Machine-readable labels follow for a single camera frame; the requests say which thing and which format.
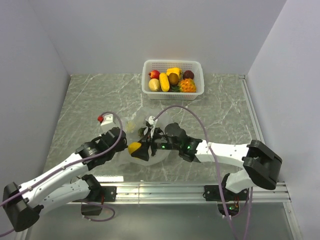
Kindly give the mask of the dark purple passion fruit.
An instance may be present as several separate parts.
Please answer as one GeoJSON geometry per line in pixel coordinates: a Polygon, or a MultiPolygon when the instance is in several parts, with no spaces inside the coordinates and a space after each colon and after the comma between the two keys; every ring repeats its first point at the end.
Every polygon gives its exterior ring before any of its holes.
{"type": "Polygon", "coordinates": [[[194,77],[195,77],[195,75],[191,70],[186,70],[182,75],[183,79],[192,79],[193,80],[194,77]]]}

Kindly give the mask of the yellow bell pepper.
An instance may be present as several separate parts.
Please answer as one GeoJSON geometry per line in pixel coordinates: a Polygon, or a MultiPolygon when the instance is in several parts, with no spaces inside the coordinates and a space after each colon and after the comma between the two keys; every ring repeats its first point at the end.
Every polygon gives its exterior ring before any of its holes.
{"type": "Polygon", "coordinates": [[[180,79],[181,75],[183,74],[183,71],[178,67],[168,68],[166,70],[166,75],[169,76],[170,74],[176,74],[180,79]]]}

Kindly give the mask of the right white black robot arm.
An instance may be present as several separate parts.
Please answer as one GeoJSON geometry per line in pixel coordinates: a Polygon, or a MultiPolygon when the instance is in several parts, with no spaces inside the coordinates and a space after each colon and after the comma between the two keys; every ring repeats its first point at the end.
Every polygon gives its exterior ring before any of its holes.
{"type": "Polygon", "coordinates": [[[146,162],[160,150],[178,151],[179,157],[189,163],[218,162],[240,168],[236,173],[226,174],[216,192],[205,188],[207,199],[217,202],[236,200],[251,187],[275,190],[283,162],[259,140],[236,145],[208,142],[188,136],[176,122],[164,130],[149,125],[143,137],[128,146],[132,157],[146,162]]]}

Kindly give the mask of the dark purple grape bunch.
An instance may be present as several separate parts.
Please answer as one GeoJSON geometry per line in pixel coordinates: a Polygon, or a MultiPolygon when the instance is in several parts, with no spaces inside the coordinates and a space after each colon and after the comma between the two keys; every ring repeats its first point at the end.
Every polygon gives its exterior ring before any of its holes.
{"type": "Polygon", "coordinates": [[[144,136],[147,136],[149,138],[150,135],[151,135],[151,128],[149,127],[141,127],[138,130],[138,136],[141,138],[143,138],[144,136]]]}

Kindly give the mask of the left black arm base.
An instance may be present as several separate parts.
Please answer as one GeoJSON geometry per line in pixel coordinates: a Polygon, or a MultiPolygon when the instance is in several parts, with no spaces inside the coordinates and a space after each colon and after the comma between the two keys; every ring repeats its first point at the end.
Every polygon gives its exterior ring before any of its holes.
{"type": "MultiPolygon", "coordinates": [[[[98,205],[115,202],[117,194],[116,186],[102,186],[92,174],[85,174],[82,177],[77,176],[77,178],[79,181],[84,181],[88,185],[89,195],[84,199],[85,202],[91,202],[98,205]]],[[[81,205],[80,211],[85,219],[93,222],[100,222],[101,220],[91,219],[90,217],[99,216],[103,209],[104,207],[102,206],[86,203],[81,205]]]]}

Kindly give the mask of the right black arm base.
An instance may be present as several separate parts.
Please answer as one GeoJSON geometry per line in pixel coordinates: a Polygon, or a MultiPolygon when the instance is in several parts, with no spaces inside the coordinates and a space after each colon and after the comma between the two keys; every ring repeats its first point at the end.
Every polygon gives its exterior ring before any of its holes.
{"type": "MultiPolygon", "coordinates": [[[[244,205],[246,206],[249,200],[249,190],[244,189],[239,193],[233,193],[226,189],[222,190],[228,215],[231,218],[235,217],[241,212],[240,201],[245,201],[244,205]]],[[[222,216],[225,216],[222,198],[220,195],[219,186],[217,184],[205,185],[202,196],[206,202],[217,202],[218,211],[222,216]]]]}

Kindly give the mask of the brown kiwi fruit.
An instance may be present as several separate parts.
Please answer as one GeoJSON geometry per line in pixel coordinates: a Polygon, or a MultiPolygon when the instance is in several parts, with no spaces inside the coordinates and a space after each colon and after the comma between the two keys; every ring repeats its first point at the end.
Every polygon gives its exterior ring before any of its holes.
{"type": "Polygon", "coordinates": [[[179,75],[177,75],[176,73],[172,72],[168,76],[169,84],[172,86],[176,86],[179,83],[179,80],[180,80],[179,75]]]}

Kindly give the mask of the yellow lemon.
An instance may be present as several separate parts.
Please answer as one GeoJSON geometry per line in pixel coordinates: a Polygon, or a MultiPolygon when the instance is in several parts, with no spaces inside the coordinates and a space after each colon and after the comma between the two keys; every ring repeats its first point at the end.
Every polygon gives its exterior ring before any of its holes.
{"type": "Polygon", "coordinates": [[[157,78],[152,78],[148,82],[148,87],[152,92],[158,92],[161,89],[160,80],[157,78]]]}

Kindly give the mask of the aluminium mounting rail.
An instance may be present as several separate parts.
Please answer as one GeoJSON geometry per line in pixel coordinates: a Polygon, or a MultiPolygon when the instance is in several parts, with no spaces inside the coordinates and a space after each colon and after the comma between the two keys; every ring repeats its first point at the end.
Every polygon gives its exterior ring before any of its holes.
{"type": "Polygon", "coordinates": [[[206,201],[203,183],[117,183],[111,206],[116,215],[90,222],[80,215],[80,205],[70,203],[42,217],[16,235],[18,240],[294,240],[289,221],[290,198],[286,185],[274,191],[256,187],[251,212],[222,218],[218,205],[206,201]]]}

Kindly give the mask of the white perforated plastic basket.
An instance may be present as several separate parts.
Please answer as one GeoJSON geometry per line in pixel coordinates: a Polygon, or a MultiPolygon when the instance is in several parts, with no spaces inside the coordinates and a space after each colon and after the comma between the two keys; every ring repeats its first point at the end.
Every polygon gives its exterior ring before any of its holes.
{"type": "Polygon", "coordinates": [[[152,100],[195,100],[205,90],[204,74],[201,64],[193,60],[150,59],[144,62],[141,77],[141,90],[152,100]],[[149,88],[149,72],[158,70],[166,73],[167,69],[180,68],[183,72],[190,70],[194,73],[196,92],[163,92],[151,91],[149,88]]]}

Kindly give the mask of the orange spiky pineapple toy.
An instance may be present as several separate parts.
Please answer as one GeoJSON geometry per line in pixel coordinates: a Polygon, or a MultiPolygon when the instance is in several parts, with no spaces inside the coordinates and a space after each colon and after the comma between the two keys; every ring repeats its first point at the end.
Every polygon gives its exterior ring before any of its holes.
{"type": "Polygon", "coordinates": [[[171,90],[175,93],[195,93],[197,87],[193,79],[185,78],[179,81],[177,85],[172,86],[171,90]]]}

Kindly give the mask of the transparent plastic bag with fruit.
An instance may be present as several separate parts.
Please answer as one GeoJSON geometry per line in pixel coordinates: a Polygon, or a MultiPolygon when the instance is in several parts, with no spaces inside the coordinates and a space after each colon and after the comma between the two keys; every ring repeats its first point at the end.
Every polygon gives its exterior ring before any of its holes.
{"type": "MultiPolygon", "coordinates": [[[[126,133],[127,143],[138,142],[142,137],[139,129],[146,127],[146,119],[150,116],[156,116],[161,111],[160,108],[142,107],[136,113],[132,114],[131,117],[125,117],[122,121],[124,131],[126,133]]],[[[156,127],[164,130],[165,127],[172,122],[172,117],[168,113],[163,113],[157,120],[156,127]]],[[[151,149],[148,150],[149,160],[144,161],[135,157],[131,157],[128,150],[118,152],[114,159],[117,162],[117,166],[125,165],[128,163],[134,163],[142,166],[151,166],[165,160],[170,150],[157,150],[155,156],[151,156],[151,149]]]]}

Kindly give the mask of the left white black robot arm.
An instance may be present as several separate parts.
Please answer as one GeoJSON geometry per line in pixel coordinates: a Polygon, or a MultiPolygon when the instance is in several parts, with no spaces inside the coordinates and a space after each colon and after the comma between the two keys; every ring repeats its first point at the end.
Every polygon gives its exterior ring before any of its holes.
{"type": "Polygon", "coordinates": [[[114,127],[82,144],[67,159],[27,182],[4,187],[3,207],[15,232],[34,225],[40,216],[73,201],[101,202],[104,190],[87,172],[127,148],[126,133],[114,127]]]}

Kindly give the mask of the yellow fruit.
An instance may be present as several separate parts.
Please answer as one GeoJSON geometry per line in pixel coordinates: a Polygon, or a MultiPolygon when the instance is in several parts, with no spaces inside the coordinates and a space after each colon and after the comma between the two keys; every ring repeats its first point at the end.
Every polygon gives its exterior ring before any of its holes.
{"type": "Polygon", "coordinates": [[[159,74],[159,83],[163,92],[168,92],[170,90],[170,82],[166,73],[162,72],[159,74]]]}
{"type": "Polygon", "coordinates": [[[139,150],[141,148],[141,143],[140,142],[132,142],[128,145],[128,153],[132,155],[134,152],[139,150]]]}

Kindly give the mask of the red apple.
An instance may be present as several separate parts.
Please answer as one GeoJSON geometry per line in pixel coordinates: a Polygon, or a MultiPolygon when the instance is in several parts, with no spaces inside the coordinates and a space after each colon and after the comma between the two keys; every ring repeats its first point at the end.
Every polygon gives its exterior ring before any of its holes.
{"type": "Polygon", "coordinates": [[[148,73],[150,79],[159,79],[160,72],[158,70],[152,70],[148,73]]]}

